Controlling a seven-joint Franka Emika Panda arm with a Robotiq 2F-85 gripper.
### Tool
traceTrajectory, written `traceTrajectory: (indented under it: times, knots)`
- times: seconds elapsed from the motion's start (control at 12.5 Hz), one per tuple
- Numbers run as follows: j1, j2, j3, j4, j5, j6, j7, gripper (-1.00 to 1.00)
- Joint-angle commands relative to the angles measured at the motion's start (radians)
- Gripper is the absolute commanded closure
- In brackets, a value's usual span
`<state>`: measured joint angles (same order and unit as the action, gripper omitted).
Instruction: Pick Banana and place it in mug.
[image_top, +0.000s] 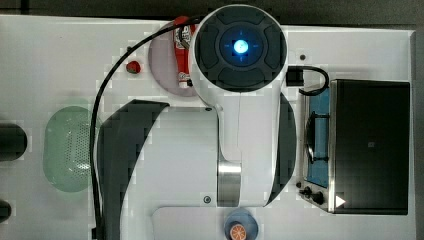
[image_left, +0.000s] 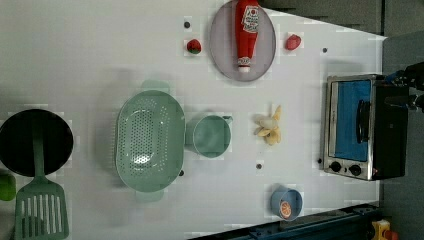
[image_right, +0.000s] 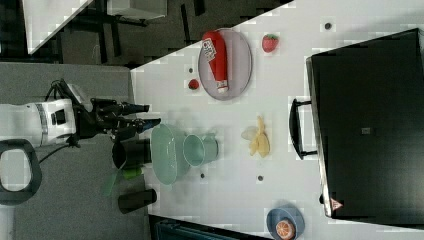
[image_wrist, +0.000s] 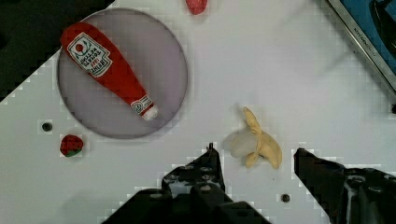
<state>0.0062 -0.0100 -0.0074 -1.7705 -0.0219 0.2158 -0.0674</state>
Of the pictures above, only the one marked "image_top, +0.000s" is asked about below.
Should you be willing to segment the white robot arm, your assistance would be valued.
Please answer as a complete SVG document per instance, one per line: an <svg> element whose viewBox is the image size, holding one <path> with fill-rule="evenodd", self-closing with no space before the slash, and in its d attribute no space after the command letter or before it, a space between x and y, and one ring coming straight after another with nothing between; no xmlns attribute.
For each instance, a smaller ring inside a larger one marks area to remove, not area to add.
<svg viewBox="0 0 424 240"><path fill-rule="evenodd" d="M287 43L264 10L228 5L191 40L192 107L133 100L97 145L104 240L154 240L167 207L264 207L291 178L296 123L282 88Z"/></svg>

